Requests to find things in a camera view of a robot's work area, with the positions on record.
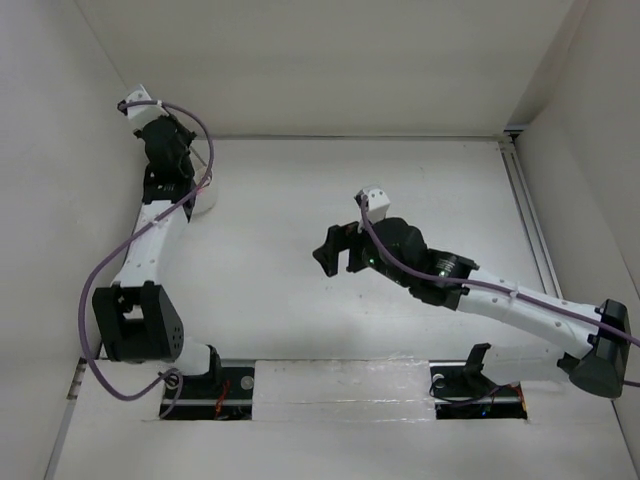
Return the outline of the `black handled scissors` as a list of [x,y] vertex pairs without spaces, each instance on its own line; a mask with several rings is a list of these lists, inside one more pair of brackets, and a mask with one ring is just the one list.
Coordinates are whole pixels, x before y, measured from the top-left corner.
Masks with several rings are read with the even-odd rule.
[[208,162],[202,157],[200,152],[194,146],[190,146],[189,151],[190,151],[190,157],[191,157],[192,163],[194,164],[195,169],[199,169],[200,167],[207,166]]

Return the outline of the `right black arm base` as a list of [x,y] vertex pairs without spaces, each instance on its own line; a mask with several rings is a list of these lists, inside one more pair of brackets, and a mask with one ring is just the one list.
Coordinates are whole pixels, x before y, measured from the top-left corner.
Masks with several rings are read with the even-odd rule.
[[528,412],[519,383],[496,384],[482,369],[490,344],[476,344],[465,360],[429,362],[437,420],[527,420]]

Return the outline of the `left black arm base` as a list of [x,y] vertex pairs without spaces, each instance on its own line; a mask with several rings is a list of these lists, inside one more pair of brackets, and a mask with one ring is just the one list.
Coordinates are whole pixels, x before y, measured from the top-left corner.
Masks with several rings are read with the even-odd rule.
[[186,377],[172,409],[177,389],[165,388],[159,407],[164,420],[245,421],[252,419],[255,363],[223,360],[217,379]]

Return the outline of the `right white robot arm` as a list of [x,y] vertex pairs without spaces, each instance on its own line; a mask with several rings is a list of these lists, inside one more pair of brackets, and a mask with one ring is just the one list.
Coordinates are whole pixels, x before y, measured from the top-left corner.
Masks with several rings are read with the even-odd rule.
[[425,304],[497,320],[543,341],[520,347],[476,344],[464,365],[436,387],[478,398],[522,380],[553,380],[603,398],[621,396],[631,346],[623,304],[578,304],[520,288],[471,259],[428,247],[421,231],[401,218],[370,228],[334,225],[312,256],[332,277],[342,252],[348,254],[350,273],[372,269]]

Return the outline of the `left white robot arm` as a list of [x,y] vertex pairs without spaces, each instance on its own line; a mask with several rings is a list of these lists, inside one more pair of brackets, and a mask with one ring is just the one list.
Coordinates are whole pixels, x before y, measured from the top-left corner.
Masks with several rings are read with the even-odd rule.
[[131,242],[120,271],[92,295],[106,356],[113,362],[163,362],[188,377],[201,396],[222,387],[217,354],[186,337],[162,278],[172,251],[196,209],[196,172],[190,146],[196,135],[162,113],[134,129],[148,159],[141,208],[134,227],[148,231]]

